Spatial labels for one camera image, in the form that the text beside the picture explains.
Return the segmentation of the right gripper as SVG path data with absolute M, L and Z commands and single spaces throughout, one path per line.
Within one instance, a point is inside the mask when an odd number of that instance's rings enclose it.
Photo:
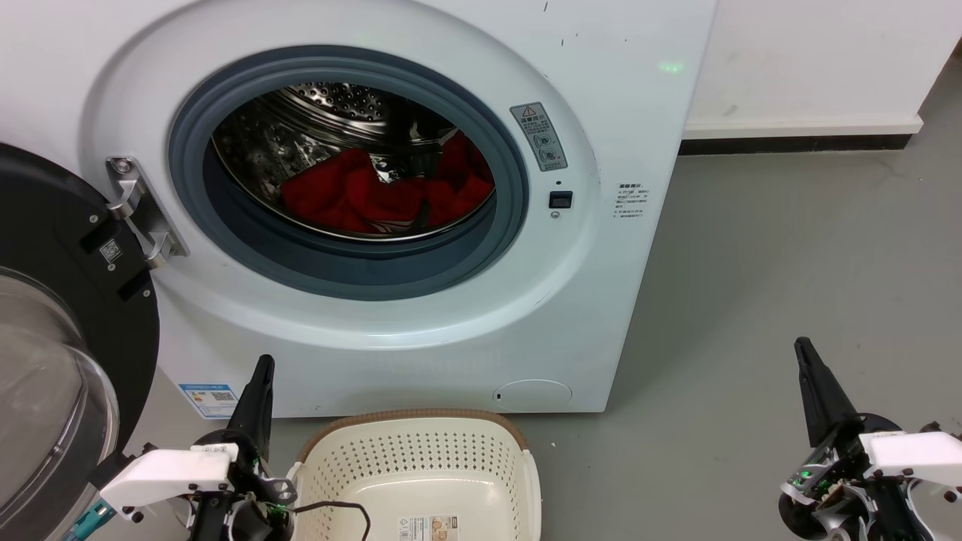
M 798 384 L 813 452 L 781 487 L 781 520 L 807 540 L 931 540 L 933 531 L 912 503 L 920 482 L 910 473 L 870 469 L 861 439 L 893 435 L 899 428 L 878 415 L 856 416 L 819 355 L 810 339 L 796 339 Z

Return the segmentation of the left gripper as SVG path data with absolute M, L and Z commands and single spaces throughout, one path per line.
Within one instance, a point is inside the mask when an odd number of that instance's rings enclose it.
M 196 489 L 188 496 L 189 540 L 289 540 L 293 521 L 286 508 L 298 500 L 295 483 L 269 468 L 269 440 L 274 413 L 271 355 L 261 355 L 231 420 L 230 431 L 214 431 L 196 441 L 203 446 L 235 444 L 224 482 Z

